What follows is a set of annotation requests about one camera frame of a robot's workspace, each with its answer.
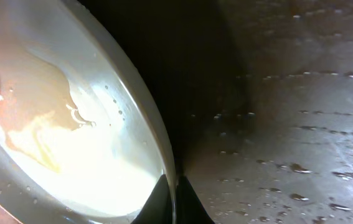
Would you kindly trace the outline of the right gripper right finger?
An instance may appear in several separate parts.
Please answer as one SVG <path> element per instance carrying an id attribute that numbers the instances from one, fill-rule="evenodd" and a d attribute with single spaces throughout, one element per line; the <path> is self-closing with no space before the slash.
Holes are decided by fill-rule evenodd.
<path id="1" fill-rule="evenodd" d="M 177 224 L 214 224 L 186 176 L 179 177 L 176 189 Z"/>

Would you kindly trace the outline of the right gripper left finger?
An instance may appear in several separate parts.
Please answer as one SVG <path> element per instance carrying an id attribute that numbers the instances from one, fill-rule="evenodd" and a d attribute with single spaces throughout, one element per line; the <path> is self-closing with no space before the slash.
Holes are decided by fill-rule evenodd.
<path id="1" fill-rule="evenodd" d="M 172 224 L 172 200 L 165 175 L 160 176 L 147 202 L 131 224 Z"/>

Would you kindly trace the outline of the pale green plate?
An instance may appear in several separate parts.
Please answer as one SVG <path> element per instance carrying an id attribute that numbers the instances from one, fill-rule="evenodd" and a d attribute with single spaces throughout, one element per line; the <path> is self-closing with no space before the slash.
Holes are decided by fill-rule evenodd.
<path id="1" fill-rule="evenodd" d="M 0 207 L 21 223 L 131 223 L 172 148 L 123 49 L 78 1 L 0 1 Z"/>

